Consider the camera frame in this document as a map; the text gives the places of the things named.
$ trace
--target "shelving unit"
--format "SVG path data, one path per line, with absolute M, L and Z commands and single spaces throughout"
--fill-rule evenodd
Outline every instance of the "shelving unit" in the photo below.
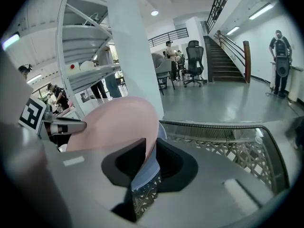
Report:
M 120 66 L 99 66 L 68 75 L 66 65 L 93 61 L 113 38 L 111 30 L 100 25 L 107 14 L 106 2 L 103 0 L 62 0 L 60 5 L 56 34 L 57 63 L 66 93 L 80 118 L 85 115 L 75 94 L 119 71 Z

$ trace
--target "pink plate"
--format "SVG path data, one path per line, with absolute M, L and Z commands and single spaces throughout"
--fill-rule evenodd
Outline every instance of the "pink plate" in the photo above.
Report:
M 152 152 L 157 134 L 158 117 L 146 100 L 127 96 L 106 102 L 83 119 L 87 127 L 73 134 L 66 151 L 110 148 L 124 142 L 146 138 L 146 157 Z

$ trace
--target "staircase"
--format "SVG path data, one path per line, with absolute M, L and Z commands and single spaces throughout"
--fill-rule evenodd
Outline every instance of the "staircase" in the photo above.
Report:
M 236 81 L 245 83 L 241 72 L 226 52 L 209 38 L 214 81 Z

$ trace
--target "chair headrest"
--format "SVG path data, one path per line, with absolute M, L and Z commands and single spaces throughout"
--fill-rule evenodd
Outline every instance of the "chair headrest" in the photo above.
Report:
M 191 47 L 191 48 L 198 47 L 198 46 L 199 46 L 199 41 L 198 40 L 191 40 L 188 43 L 188 47 Z

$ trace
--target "gray floor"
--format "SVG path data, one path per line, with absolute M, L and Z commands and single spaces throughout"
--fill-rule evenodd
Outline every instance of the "gray floor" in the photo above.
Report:
M 162 105 L 164 119 L 207 123 L 239 123 L 276 121 L 304 116 L 299 104 L 289 105 L 288 100 L 274 95 L 267 96 L 269 85 L 251 79 L 250 84 L 239 82 L 215 82 L 189 84 L 184 88 L 182 82 L 171 82 L 164 89 Z

